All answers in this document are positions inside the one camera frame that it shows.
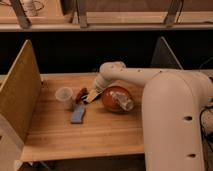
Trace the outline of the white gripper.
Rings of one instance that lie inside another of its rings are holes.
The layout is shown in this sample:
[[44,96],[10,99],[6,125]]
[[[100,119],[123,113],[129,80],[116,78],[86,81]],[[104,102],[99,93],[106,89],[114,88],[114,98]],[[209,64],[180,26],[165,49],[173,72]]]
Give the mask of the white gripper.
[[91,89],[88,96],[93,97],[100,95],[100,92],[104,91],[109,85],[109,81],[106,80],[101,74],[98,74],[93,82],[93,88]]

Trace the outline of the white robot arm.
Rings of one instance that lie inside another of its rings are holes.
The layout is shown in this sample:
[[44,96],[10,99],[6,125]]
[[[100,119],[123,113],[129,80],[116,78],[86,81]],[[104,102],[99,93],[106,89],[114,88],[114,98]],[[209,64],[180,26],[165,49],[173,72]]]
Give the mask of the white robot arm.
[[211,79],[198,71],[106,62],[93,87],[101,92],[116,80],[143,88],[146,171],[205,171],[199,114],[213,99]]

